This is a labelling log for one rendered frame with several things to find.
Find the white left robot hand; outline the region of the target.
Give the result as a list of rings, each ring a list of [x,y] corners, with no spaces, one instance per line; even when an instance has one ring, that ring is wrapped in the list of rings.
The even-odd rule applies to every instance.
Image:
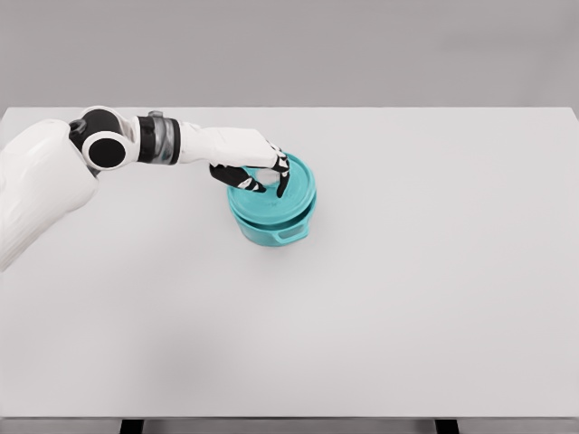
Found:
[[[205,130],[212,141],[207,158],[211,176],[231,187],[265,193],[266,187],[245,167],[269,169],[277,175],[276,194],[281,198],[289,184],[288,156],[256,129],[211,127]]]

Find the teal pot lid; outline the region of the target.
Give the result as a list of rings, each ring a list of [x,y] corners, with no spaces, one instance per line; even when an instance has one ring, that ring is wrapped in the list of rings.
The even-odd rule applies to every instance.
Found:
[[[298,157],[288,154],[289,182],[281,198],[277,196],[278,183],[266,186],[265,193],[252,193],[229,186],[227,198],[231,210],[251,223],[281,225],[303,213],[316,193],[312,171]]]

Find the teal pot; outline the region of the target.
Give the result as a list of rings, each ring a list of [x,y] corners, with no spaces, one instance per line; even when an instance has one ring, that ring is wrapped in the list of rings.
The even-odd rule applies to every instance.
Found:
[[[316,209],[317,193],[308,208],[298,217],[281,225],[258,225],[236,215],[228,205],[241,233],[251,242],[265,247],[284,247],[309,236],[310,223]]]

